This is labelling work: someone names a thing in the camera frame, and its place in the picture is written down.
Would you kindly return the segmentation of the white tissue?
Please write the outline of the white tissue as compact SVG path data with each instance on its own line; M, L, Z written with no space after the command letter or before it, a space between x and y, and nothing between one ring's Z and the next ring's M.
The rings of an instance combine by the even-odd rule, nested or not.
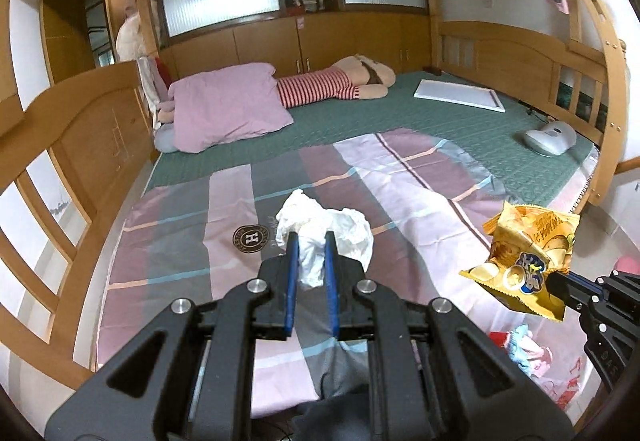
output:
M363 271L368 271L374 239L369 221L358 210L326 209L296 189L288 195L276 219L279 247L286 247L288 233L298 234L298 283L303 289L323 285L324 244L328 231L335 235L337 253L359 261Z

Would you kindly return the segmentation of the yellow chip bag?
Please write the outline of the yellow chip bag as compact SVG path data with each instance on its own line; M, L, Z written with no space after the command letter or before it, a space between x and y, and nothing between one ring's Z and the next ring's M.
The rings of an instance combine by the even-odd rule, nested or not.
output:
M512 311L561 322L565 305L550 293L547 281L553 273L570 272L579 222L574 213L505 202L483 224L492 237L488 259L460 274Z

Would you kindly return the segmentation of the white plastic trash bag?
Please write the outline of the white plastic trash bag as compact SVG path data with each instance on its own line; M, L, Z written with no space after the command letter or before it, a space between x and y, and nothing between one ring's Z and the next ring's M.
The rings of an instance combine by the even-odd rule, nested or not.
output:
M491 331L510 333L520 325L493 328ZM589 375L589 362L584 351L586 335L576 321L542 321L527 325L533 339L546 351L540 374L528 377L566 412L584 389L585 378Z

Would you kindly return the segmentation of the light blue cloth rag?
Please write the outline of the light blue cloth rag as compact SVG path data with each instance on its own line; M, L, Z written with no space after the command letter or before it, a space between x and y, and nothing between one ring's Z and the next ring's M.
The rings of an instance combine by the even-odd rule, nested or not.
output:
M533 376L540 374L546 351L533 339L528 325L522 324L508 334L506 353L527 376Z

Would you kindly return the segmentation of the red snack wrapper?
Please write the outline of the red snack wrapper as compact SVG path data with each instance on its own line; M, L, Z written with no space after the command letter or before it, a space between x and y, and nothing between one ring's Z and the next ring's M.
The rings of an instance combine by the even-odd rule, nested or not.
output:
M491 331L488 336L496 346L506 350L510 338L510 334L507 331Z

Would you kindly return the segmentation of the pink stool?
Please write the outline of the pink stool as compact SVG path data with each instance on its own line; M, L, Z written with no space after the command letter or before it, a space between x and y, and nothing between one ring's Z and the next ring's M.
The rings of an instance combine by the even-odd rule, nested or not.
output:
M623 256L616 261L615 269L618 272L625 272L634 275L640 274L640 262L634 257Z

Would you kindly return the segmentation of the pink plaid blanket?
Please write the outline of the pink plaid blanket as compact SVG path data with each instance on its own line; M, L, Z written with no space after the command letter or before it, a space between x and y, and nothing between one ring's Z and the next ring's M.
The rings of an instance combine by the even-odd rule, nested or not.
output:
M368 378L367 346L334 335L323 285L324 237L400 298L450 299L487 333L526 325L544 349L533 379L559 406L585 379L577 317L510 311L465 277L488 255L484 223L511 201L454 143L396 129L288 152L146 193L112 260L96 361L104 364L174 299L205 303L253 279L299 240L292 336L256 346L252 412L265 416L342 395Z

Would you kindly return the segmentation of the white handheld device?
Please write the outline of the white handheld device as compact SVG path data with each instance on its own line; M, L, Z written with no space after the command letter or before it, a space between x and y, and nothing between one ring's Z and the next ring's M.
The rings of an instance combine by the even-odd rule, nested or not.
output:
M524 132L526 146L544 156L560 156L577 142L577 132L561 120L545 124L539 129Z

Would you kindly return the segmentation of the pink pillow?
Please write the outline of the pink pillow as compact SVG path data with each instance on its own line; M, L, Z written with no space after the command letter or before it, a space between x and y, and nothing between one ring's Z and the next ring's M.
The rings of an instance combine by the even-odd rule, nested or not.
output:
M172 83L174 144L200 153L222 143L257 138L292 125L283 106L276 69L254 62L194 74Z

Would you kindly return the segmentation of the green bed mat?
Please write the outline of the green bed mat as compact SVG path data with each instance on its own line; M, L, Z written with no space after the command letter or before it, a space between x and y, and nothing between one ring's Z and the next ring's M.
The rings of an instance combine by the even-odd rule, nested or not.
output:
M590 140L579 137L560 156L540 155L523 141L525 131L541 126L538 111L505 94L499 97L504 107L501 113L417 99L414 91L426 76L424 72L400 75L383 99L328 100L292 109L292 125L269 135L212 146L198 154L160 155L146 186L173 186L307 146L397 128L457 144L526 203L547 205L566 188L572 175L592 176L599 151Z

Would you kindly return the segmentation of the striped plush doll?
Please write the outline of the striped plush doll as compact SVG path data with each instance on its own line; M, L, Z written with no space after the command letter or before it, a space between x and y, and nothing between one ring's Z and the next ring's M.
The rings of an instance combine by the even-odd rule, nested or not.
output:
M321 71L282 77L277 80L285 109L329 99L376 100L385 98L396 74L393 68L355 54Z

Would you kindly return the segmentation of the wooden bed frame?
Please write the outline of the wooden bed frame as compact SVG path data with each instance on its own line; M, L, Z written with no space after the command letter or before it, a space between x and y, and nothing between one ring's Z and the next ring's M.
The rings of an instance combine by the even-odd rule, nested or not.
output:
M627 125L627 82L622 44L602 0L582 0L602 42L592 51L578 40L556 44L525 30L497 24L446 22L437 12L428 20L434 44L445 37L498 38L548 52L554 68L585 71L597 64L608 95L605 131L581 124L596 141L601 158L586 200L601 203L623 167ZM140 98L136 64L98 68L65 79L23 108L17 97L1 102L1 182L15 186L67 265L58 289L51 289L4 239L6 268L49 311L47 335L39 337L9 312L1 316L1 341L43 375L70 389L90 371L74 359L82 308L96 263L122 203L152 154L151 118Z

